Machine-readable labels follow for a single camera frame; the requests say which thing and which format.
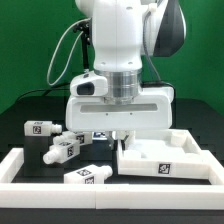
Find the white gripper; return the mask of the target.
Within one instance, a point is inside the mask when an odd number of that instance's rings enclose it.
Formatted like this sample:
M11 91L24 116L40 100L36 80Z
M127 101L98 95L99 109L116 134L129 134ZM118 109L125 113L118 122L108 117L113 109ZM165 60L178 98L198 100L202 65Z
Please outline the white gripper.
M110 105L103 97L71 96L67 103L65 123L73 132L108 131L109 147L114 148L115 134L126 141L128 130L169 129L172 125L172 87L144 88L127 105Z

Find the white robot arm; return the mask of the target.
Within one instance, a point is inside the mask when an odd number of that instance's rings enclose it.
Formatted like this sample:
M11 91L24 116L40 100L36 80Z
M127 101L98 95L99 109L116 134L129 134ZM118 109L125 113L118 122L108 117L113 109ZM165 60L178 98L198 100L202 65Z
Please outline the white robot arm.
M163 130L172 125L174 89L141 82L142 56L171 56L186 23L178 0L75 0L90 19L93 70L70 84L66 128L72 132Z

